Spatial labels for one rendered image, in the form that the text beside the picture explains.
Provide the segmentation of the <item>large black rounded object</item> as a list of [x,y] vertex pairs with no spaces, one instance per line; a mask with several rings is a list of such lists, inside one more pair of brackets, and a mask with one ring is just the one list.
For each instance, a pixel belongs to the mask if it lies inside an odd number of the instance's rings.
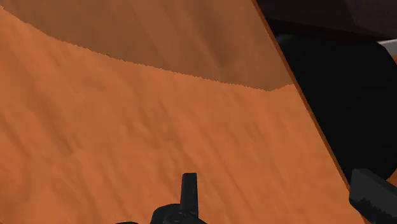
[[346,179],[397,170],[397,64],[375,41],[276,40]]

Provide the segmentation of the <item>orange wooden table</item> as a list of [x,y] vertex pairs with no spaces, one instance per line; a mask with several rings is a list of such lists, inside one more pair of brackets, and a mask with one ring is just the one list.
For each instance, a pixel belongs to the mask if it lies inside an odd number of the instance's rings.
[[0,0],[0,224],[366,224],[253,0]]

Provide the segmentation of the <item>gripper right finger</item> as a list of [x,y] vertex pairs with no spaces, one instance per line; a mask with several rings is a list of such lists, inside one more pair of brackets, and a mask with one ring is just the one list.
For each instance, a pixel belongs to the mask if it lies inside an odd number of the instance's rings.
[[397,187],[368,169],[354,169],[349,202],[371,224],[397,224]]

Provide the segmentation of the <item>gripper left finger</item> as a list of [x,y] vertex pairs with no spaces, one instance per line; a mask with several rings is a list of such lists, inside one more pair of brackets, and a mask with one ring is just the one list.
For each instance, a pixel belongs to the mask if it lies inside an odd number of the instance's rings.
[[182,175],[180,203],[155,209],[150,224],[207,224],[199,218],[196,173]]

